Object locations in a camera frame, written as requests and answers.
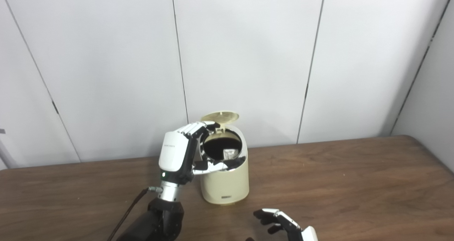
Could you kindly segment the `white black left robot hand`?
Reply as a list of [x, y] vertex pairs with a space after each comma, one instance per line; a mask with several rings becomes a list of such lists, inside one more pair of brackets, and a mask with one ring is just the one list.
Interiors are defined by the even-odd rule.
[[197, 121], [189, 123], [164, 136], [159, 167], [161, 180], [176, 185], [192, 182], [194, 176], [212, 172], [233, 170], [245, 163], [246, 157], [235, 159], [194, 161], [201, 138], [214, 133], [221, 125], [215, 121]]

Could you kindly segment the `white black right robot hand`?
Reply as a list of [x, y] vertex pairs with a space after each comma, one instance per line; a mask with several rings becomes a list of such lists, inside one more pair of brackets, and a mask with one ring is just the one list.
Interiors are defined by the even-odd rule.
[[284, 211], [276, 208], [262, 208], [255, 210], [253, 215], [261, 225], [267, 225], [267, 233], [274, 235], [283, 231], [288, 241], [318, 241], [315, 228], [311, 225], [302, 228], [295, 220], [290, 218]]

